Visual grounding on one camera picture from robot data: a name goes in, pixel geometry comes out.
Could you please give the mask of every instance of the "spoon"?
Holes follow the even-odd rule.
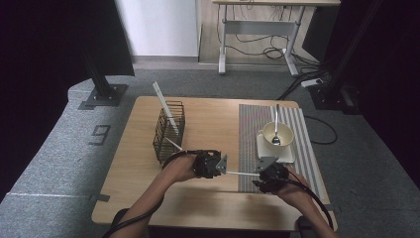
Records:
[[[278,110],[279,106],[278,104],[275,106],[275,124],[274,124],[274,138],[272,138],[271,142],[273,145],[280,145],[280,139],[278,139],[277,136],[277,124],[278,124]]]

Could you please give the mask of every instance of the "black stand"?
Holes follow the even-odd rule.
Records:
[[[315,108],[318,110],[341,110],[345,114],[360,115],[357,100],[358,91],[349,85],[343,85],[340,93],[330,96],[325,86],[309,86]]]
[[[82,101],[79,110],[93,110],[96,106],[118,106],[128,87],[127,84],[109,84],[105,76],[98,72],[88,51],[83,53],[84,64],[92,77],[95,88],[87,101]]]

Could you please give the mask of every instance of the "white wall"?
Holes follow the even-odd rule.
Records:
[[[116,0],[132,56],[198,57],[196,0]]]

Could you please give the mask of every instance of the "black wire rack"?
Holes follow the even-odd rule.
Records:
[[[182,137],[185,129],[185,112],[182,102],[167,101],[166,104],[172,117],[167,117],[164,109],[160,111],[153,142],[157,160],[161,164],[163,164],[173,153],[178,151],[178,149],[173,146],[171,142],[166,140],[165,137],[176,143],[179,147],[182,147]],[[177,130],[173,128],[170,119],[173,119]]]

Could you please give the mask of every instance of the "gray carpet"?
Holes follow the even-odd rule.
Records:
[[[119,107],[77,110],[93,88],[73,86],[68,104],[44,145],[0,204],[0,237],[101,237],[107,226],[90,219],[135,99],[165,96],[276,99],[293,78],[288,72],[216,70],[136,71],[136,77],[108,76],[129,85]],[[338,133],[329,146],[313,144],[333,204],[341,237],[419,237],[420,192],[363,116],[319,111],[298,87],[287,100],[305,115],[328,122]],[[306,119],[313,141],[334,139],[325,125]],[[103,146],[90,145],[97,125],[111,129]]]

